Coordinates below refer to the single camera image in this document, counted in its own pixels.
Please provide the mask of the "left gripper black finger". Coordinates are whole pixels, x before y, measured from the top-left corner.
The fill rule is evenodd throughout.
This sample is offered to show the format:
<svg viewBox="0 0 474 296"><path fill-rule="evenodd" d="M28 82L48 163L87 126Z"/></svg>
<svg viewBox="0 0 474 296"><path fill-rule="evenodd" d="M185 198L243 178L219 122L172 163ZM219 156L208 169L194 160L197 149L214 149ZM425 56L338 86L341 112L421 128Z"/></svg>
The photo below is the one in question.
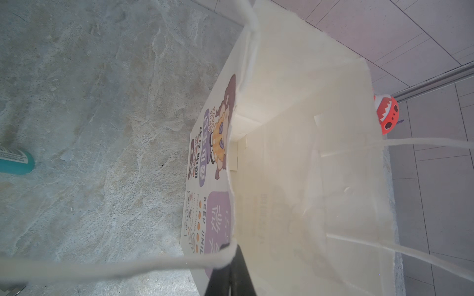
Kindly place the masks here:
<svg viewBox="0 0 474 296"><path fill-rule="evenodd" d="M231 263L214 269L205 296L257 296L239 245Z"/></svg>

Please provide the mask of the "white printed paper bag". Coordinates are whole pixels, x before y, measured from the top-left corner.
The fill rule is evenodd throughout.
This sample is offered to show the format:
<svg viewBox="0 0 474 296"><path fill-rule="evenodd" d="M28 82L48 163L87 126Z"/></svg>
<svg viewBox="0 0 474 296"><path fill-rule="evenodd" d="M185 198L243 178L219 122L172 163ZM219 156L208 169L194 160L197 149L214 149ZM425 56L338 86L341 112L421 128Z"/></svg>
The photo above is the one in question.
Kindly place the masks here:
<svg viewBox="0 0 474 296"><path fill-rule="evenodd" d="M1 281L190 270L204 294L237 245L256 293L268 296L393 296L397 254L472 281L472 271L396 242L383 151L473 143L385 139L363 58L270 1L235 7L245 27L190 134L183 256L96 265L5 257Z"/></svg>

